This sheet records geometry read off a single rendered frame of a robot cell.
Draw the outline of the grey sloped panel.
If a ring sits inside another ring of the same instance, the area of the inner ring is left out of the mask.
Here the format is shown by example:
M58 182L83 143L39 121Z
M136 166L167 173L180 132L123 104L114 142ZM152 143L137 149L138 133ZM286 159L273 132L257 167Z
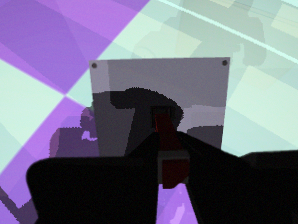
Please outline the grey sloped panel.
M230 57L88 61L99 157L126 157L166 113L176 131L221 149Z

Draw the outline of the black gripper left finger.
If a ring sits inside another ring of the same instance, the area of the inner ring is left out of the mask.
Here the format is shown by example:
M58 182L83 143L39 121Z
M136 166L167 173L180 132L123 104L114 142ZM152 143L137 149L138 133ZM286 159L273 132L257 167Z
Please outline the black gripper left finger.
M159 132L126 157L56 157L30 165L25 180L43 210L128 210L133 224L156 224Z

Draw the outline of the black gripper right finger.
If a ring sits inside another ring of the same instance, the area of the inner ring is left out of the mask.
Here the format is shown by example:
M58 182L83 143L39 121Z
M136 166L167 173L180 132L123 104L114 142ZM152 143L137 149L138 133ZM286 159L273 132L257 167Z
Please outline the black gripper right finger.
M197 224L254 224L263 190L298 183L298 150L236 156L175 131L190 155L184 183Z

